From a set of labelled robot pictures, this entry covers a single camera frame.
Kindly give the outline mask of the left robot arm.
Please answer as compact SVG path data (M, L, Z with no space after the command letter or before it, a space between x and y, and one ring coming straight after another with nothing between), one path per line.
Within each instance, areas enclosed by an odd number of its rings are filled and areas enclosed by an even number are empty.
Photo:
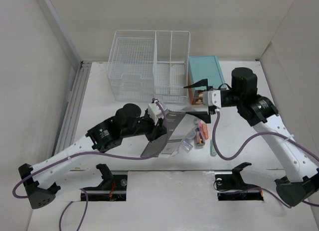
M32 209L50 204L57 196L74 189L110 187L114 176L106 164L76 172L74 169L95 156L123 159L108 151L120 146L124 138L144 135L149 142L168 136L168 109L158 100L144 113L135 104L125 104L114 116L97 124L72 145L35 165L18 168L21 184Z

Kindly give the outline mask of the clear jar of paper clips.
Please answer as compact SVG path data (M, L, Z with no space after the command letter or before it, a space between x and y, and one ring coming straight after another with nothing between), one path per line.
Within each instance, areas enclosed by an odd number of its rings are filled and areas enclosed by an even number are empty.
M196 130L191 130L187 135L186 135L186 139L192 140L196 137Z

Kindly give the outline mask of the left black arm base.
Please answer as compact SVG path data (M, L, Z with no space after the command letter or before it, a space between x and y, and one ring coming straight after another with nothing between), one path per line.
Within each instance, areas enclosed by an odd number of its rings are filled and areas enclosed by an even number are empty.
M97 185L83 188L90 202L124 202L127 199L128 172L112 172L106 164L95 166L94 175L97 173Z

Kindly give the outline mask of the grey setup guide booklet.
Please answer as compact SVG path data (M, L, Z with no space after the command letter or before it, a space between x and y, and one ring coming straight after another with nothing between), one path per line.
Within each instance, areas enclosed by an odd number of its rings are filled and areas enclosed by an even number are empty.
M195 121L198 119L200 112L173 112L168 111L168 142L165 148L156 155L156 157L168 158L178 154L179 146L185 137L195 129ZM149 142L141 154L141 158L145 158L157 153L164 142L166 141L165 135L162 135L157 140Z

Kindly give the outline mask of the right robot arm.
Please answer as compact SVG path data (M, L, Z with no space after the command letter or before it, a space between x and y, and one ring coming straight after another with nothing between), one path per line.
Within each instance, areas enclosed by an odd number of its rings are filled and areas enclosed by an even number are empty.
M295 207L306 203L306 199L319 190L319 167L311 161L311 158L318 160L318 156L293 139L276 106L269 98L258 94L257 82L257 75L251 69L237 67L231 72L231 85L226 90L209 86L207 79L189 84L186 88L205 88L203 104L210 114L217 115L211 146L221 159L234 160L252 139L259 136L264 139L286 173L283 178L275 180L275 197L287 208ZM220 109L226 107L236 107L240 117L256 132L230 157L222 155L216 140Z

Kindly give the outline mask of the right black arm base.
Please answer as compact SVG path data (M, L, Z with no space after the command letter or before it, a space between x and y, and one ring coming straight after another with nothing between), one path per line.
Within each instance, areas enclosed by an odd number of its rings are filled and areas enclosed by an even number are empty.
M244 162L231 170L215 172L214 189L217 191L218 201L263 201L261 189L253 184L245 183L241 172L249 162Z

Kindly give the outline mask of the clear blue-cap spray bottle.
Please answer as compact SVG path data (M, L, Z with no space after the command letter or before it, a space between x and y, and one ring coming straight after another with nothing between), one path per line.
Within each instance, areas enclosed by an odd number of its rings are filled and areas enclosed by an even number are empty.
M193 149L193 145L191 144L191 141L189 139L185 139L180 144L180 149L185 152L190 152Z

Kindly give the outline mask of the pink-cap clear tube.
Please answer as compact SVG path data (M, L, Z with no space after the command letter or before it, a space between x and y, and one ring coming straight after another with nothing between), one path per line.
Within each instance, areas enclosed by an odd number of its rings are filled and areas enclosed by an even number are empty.
M205 145L205 138L202 131L202 123L200 119L195 120L195 145L197 147L202 147Z

